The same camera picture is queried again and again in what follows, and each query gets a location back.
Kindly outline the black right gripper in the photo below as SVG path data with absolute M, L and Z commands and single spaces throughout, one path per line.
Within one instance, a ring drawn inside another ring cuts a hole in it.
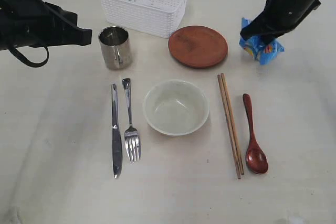
M 273 0 L 264 15 L 258 15 L 254 20 L 242 17 L 240 36 L 243 40 L 257 37 L 268 45 L 295 29 L 320 5 L 319 0 Z

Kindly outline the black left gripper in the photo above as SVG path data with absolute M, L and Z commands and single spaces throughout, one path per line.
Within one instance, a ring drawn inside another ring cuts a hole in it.
M 76 13 L 42 0 L 1 0 L 1 50 L 90 45 L 92 30 L 77 21 Z

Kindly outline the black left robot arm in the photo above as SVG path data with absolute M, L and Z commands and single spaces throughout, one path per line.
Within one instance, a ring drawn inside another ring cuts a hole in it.
M 43 0 L 1 0 L 1 50 L 91 44 L 92 30 L 78 15 Z

